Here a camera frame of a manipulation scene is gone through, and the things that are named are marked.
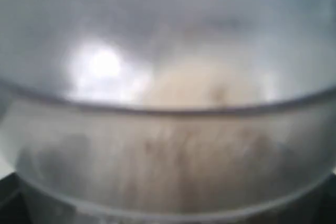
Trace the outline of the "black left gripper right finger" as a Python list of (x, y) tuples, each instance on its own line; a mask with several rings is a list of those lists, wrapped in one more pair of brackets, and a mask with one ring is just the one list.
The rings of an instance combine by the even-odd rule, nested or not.
[(335, 223), (335, 173), (301, 200), (301, 223)]

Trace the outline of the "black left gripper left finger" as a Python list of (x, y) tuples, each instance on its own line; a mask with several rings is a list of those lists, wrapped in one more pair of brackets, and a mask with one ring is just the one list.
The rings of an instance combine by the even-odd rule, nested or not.
[(1, 179), (0, 224), (32, 224), (15, 173)]

